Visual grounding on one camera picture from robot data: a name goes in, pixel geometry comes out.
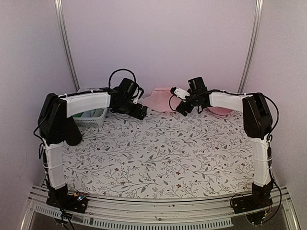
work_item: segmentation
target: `floral tablecloth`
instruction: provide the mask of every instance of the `floral tablecloth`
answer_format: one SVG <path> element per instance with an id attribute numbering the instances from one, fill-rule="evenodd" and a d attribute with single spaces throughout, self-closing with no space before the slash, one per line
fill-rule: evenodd
<path id="1" fill-rule="evenodd" d="M 104 126 L 83 128 L 63 147 L 70 190 L 139 198 L 189 198 L 250 190 L 251 144 L 243 116 L 196 109 L 184 117 L 148 110 L 137 120 L 108 113 Z"/>

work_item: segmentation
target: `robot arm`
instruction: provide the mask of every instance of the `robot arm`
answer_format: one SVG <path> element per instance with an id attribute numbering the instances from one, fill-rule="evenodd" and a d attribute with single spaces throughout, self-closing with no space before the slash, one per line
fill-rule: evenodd
<path id="1" fill-rule="evenodd" d="M 189 86 L 188 91 L 180 88 L 171 89 L 171 93 L 182 100 L 176 108 L 182 115 L 186 116 L 196 106 L 199 113 L 210 106 L 243 113 L 244 131 L 252 144 L 255 173 L 252 195 L 232 200 L 235 213 L 271 205 L 270 191 L 273 181 L 269 170 L 272 153 L 268 136 L 272 130 L 272 115 L 263 94 L 236 95 L 219 90 L 208 91 L 201 77 L 189 80 Z"/>
<path id="2" fill-rule="evenodd" d="M 62 147 L 64 141 L 70 146 L 78 145 L 82 135 L 72 116 L 98 108 L 110 108 L 113 113 L 122 113 L 143 120 L 147 107 L 137 103 L 143 90 L 137 83 L 124 78 L 114 89 L 74 93 L 58 96 L 50 93 L 44 102 L 38 119 L 43 140 L 43 163 L 47 173 L 49 199 L 47 204 L 63 209 L 83 212 L 87 200 L 82 196 L 68 195 L 63 173 Z"/>

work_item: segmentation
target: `white panel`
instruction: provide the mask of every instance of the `white panel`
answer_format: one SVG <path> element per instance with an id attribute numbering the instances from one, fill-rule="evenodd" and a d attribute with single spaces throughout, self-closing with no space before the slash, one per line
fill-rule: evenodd
<path id="1" fill-rule="evenodd" d="M 250 143 L 254 156 L 254 184 L 263 187 L 271 181 L 268 166 L 269 143 L 267 142 L 267 135 L 263 140 L 260 138 L 250 138 Z"/>
<path id="2" fill-rule="evenodd" d="M 235 92 L 248 52 L 253 0 L 63 1 L 81 87 L 106 86 L 128 68 L 148 95 L 155 87 L 188 87 L 203 76 Z M 114 76 L 112 85 L 128 73 Z"/>
<path id="3" fill-rule="evenodd" d="M 50 146 L 45 144 L 45 146 L 50 184 L 55 189 L 62 188 L 65 185 L 62 159 L 63 142 Z"/>
<path id="4" fill-rule="evenodd" d="M 213 92 L 209 95 L 212 107 L 221 107 L 243 112 L 242 99 L 248 96 L 235 96 L 222 92 Z"/>
<path id="5" fill-rule="evenodd" d="M 97 92 L 62 98 L 67 101 L 67 117 L 85 111 L 108 108 L 111 96 L 106 92 Z"/>

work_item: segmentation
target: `white wall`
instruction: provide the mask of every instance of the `white wall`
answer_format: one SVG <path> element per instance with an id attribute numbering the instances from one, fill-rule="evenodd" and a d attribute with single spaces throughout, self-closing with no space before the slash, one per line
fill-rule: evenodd
<path id="1" fill-rule="evenodd" d="M 307 226 L 307 1 L 264 1 L 246 92 L 263 92 L 280 109 L 273 168 Z"/>
<path id="2" fill-rule="evenodd" d="M 81 87 L 106 86 L 128 68 L 145 89 L 187 88 L 203 76 L 210 88 L 237 91 L 256 1 L 74 0 L 63 10 Z M 113 86 L 122 76 L 114 77 Z"/>
<path id="3" fill-rule="evenodd" d="M 44 177 L 32 135 L 42 103 L 73 86 L 54 2 L 0 2 L 0 229 L 14 230 L 32 184 Z"/>

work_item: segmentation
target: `pink towel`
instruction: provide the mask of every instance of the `pink towel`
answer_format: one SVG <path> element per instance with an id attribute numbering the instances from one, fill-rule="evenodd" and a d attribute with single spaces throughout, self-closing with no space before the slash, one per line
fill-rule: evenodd
<path id="1" fill-rule="evenodd" d="M 142 99 L 142 104 L 158 112 L 173 113 L 174 111 L 169 107 L 169 99 L 172 96 L 170 90 L 171 87 L 155 88 L 149 97 Z M 171 100 L 172 108 L 176 109 L 180 102 L 179 98 L 173 97 Z"/>

